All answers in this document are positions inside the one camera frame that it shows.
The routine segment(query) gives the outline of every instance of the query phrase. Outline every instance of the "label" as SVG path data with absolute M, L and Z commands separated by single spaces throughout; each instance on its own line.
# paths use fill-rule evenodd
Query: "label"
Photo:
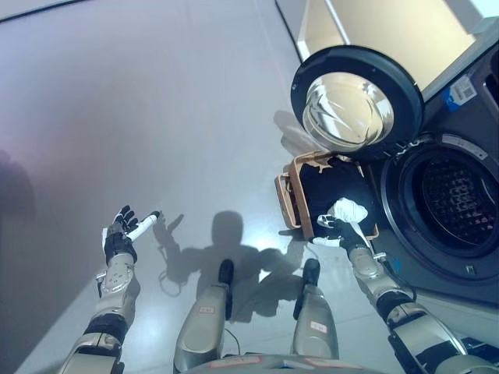
M 322 323 L 311 321 L 310 328 L 320 331 L 321 333 L 327 333 L 327 326 Z
M 213 306 L 201 306 L 200 314 L 215 314 L 215 308 Z
M 444 100 L 449 111 L 457 111 L 462 105 L 473 99 L 477 93 L 468 76 L 462 76 L 444 90 Z
M 230 366 L 241 366 L 241 365 L 255 365 L 260 364 L 262 359 L 260 356 L 237 356 L 224 358 L 223 360 L 217 360 L 210 362 L 209 366 L 212 369 L 217 368 L 228 368 Z
M 362 366 L 341 362 L 339 360 L 330 360 L 327 358 L 305 358 L 309 364 L 317 368 L 349 368 L 349 369 L 363 369 Z

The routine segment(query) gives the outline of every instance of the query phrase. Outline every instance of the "gray floor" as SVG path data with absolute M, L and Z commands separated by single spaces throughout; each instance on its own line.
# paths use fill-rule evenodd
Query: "gray floor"
M 127 372 L 169 372 L 226 256 L 243 351 L 288 352 L 292 272 L 318 257 L 342 359 L 402 372 L 343 251 L 279 234 L 273 181 L 292 159 L 280 129 L 296 124 L 299 61 L 272 0 L 94 0 L 0 24 L 0 48 L 1 372 L 33 349 L 19 374 L 65 357 L 97 299 L 100 229 L 125 203 L 166 220 L 136 243 Z

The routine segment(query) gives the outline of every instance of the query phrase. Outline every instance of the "cable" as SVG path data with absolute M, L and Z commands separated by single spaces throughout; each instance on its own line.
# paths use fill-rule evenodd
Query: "cable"
M 394 271 L 393 271 L 393 268 L 391 267 L 390 263 L 388 261 L 383 261 L 381 262 L 381 264 L 384 266 L 384 268 L 386 269 L 386 271 L 393 277 L 395 278 L 395 280 L 397 280 L 398 282 L 400 282 L 403 286 L 405 286 L 406 288 L 408 288 L 409 290 L 411 290 L 412 292 L 412 300 L 414 302 L 416 302 L 416 299 L 418 297 L 418 294 L 416 292 L 416 289 L 408 282 L 406 281 L 405 279 L 401 278 L 398 274 L 396 274 Z
M 67 2 L 59 2 L 57 4 L 50 4 L 50 5 L 47 5 L 47 6 L 42 6 L 41 8 L 36 8 L 36 9 L 33 9 L 33 10 L 29 10 L 27 12 L 22 12 L 22 13 L 19 13 L 19 14 L 14 14 L 13 16 L 8 16 L 8 17 L 5 17 L 5 18 L 2 18 L 2 19 L 0 19 L 0 23 L 4 23 L 4 22 L 7 22 L 7 21 L 13 21 L 14 19 L 23 18 L 23 17 L 26 17 L 26 16 L 32 16 L 33 14 L 37 14 L 37 13 L 45 12 L 47 10 L 52 10 L 52 9 L 60 8 L 61 6 L 64 6 L 64 5 L 71 5 L 71 4 L 75 4 L 77 2 L 85 2 L 85 1 L 86 0 L 69 0 Z
M 241 346 L 239 345 L 239 340 L 237 340 L 237 337 L 235 337 L 235 335 L 231 332 L 231 330 L 225 329 L 225 331 L 227 331 L 229 333 L 229 335 L 234 338 L 235 343 L 237 344 L 237 355 L 240 356 L 241 355 Z

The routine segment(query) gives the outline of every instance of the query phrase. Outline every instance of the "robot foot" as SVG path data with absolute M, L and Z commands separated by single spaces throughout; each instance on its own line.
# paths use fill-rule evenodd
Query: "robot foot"
M 317 282 L 319 281 L 320 275 L 320 264 L 316 259 L 308 259 L 305 262 L 305 266 L 303 267 L 303 275 L 302 275 L 302 290 L 298 295 L 295 303 L 295 310 L 293 312 L 293 318 L 297 321 L 299 317 L 299 313 L 302 310 L 303 306 L 303 290 L 307 284 L 312 284 L 313 286 L 317 286 Z
M 229 321 L 232 316 L 232 280 L 234 278 L 234 263 L 230 259 L 224 259 L 218 270 L 218 282 L 228 285 L 227 302 L 225 303 L 225 320 Z

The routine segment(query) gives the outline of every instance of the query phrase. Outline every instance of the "washing machine door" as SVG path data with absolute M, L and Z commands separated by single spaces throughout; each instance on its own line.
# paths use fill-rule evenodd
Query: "washing machine door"
M 420 139 L 386 162 L 381 174 L 383 208 L 394 233 L 441 277 L 469 286 L 497 283 L 497 159 L 453 134 Z M 476 298 L 499 302 L 497 292 Z
M 414 79 L 388 56 L 358 46 L 308 57 L 296 71 L 291 101 L 317 143 L 361 161 L 400 151 L 423 124 L 423 97 Z

